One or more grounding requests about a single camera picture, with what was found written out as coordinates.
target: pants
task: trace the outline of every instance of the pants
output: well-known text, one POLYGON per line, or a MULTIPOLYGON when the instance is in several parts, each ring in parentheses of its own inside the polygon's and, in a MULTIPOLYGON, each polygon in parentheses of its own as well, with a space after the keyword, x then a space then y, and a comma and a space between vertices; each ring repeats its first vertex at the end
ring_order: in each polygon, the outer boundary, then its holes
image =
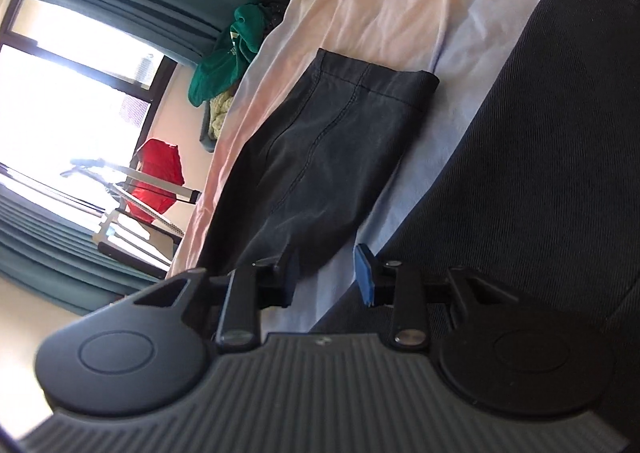
POLYGON ((302 274, 317 271, 373 207, 437 85, 319 50, 242 148, 198 266, 226 274, 293 245, 302 274))
MULTIPOLYGON (((640 440, 640 0, 541 0, 460 145, 380 251, 468 265, 610 339, 599 414, 640 440)), ((446 332, 433 306, 434 334, 446 332)), ((387 332, 357 286, 319 332, 387 332)))

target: white wall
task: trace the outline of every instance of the white wall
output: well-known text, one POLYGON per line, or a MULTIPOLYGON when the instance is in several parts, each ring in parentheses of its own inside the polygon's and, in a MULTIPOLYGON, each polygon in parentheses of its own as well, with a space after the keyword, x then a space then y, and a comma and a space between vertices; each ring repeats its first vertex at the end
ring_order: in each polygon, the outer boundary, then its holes
MULTIPOLYGON (((149 131, 149 137, 177 144, 184 185, 202 191, 212 154, 205 151, 199 141, 203 109, 194 108, 187 99, 192 76, 191 68, 178 65, 175 69, 149 131)), ((176 202, 165 215, 178 227, 185 229, 192 211, 193 206, 190 204, 176 202)))
POLYGON ((33 372, 38 346, 78 318, 0 277, 0 424, 14 438, 51 414, 33 372))

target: ribbed plastic surface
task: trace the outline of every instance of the ribbed plastic surface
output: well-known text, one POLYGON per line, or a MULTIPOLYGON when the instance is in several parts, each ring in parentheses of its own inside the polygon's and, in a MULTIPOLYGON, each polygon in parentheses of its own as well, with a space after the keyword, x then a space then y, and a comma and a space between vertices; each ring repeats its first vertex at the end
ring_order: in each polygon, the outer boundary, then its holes
POLYGON ((161 411, 125 420, 56 413, 23 445, 43 453, 613 453, 627 442, 593 413, 549 423, 485 414, 450 392, 425 357, 394 353, 376 336, 276 335, 252 353, 224 356, 161 411))

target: red cloth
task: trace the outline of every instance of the red cloth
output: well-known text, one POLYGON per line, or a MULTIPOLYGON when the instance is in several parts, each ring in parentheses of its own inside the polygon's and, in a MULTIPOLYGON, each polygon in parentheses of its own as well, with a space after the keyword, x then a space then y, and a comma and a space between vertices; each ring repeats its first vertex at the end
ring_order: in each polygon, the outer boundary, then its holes
MULTIPOLYGON (((184 185, 182 176, 182 165, 180 164, 180 154, 178 147, 167 144, 162 140, 150 138, 143 144, 137 152, 142 173, 157 177, 178 186, 184 185)), ((142 200, 147 206, 154 208, 158 213, 164 213, 175 204, 175 194, 165 191, 162 188, 146 184, 141 181, 133 182, 134 189, 130 193, 142 200)), ((127 202, 131 214, 138 220, 148 222, 154 221, 144 211, 127 202)))

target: bed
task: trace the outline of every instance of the bed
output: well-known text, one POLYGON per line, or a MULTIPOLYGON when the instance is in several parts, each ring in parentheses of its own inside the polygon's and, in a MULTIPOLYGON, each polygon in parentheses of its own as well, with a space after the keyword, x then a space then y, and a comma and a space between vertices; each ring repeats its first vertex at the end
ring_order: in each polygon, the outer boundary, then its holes
POLYGON ((287 96, 318 48, 440 78, 430 115, 367 220, 289 309, 267 309, 263 332, 308 331, 353 281, 353 247, 378 251, 440 173, 539 0, 291 0, 241 81, 207 184, 170 274, 194 267, 242 145, 287 96))

